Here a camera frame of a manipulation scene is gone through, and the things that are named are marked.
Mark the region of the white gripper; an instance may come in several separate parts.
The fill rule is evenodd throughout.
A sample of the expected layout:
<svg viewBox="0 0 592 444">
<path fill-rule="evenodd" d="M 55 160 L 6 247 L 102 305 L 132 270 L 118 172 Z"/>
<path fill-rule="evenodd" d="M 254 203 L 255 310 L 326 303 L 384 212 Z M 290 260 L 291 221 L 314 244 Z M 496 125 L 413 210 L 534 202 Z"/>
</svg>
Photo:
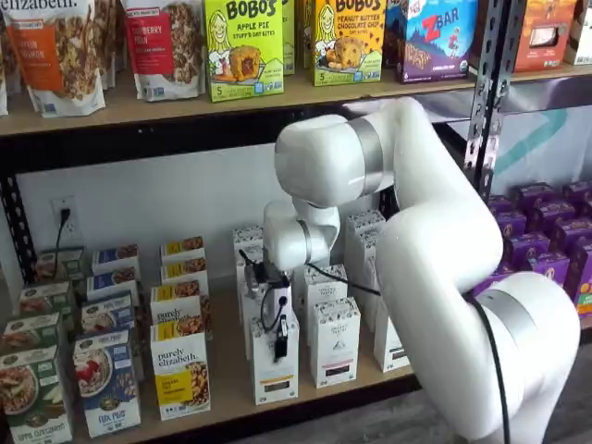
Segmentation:
<svg viewBox="0 0 592 444">
<path fill-rule="evenodd" d="M 278 363 L 288 355 L 289 323 L 293 320 L 291 284 L 288 281 L 270 284 L 264 299 L 263 321 L 265 326 L 272 327 L 277 323 L 274 362 Z"/>
</svg>

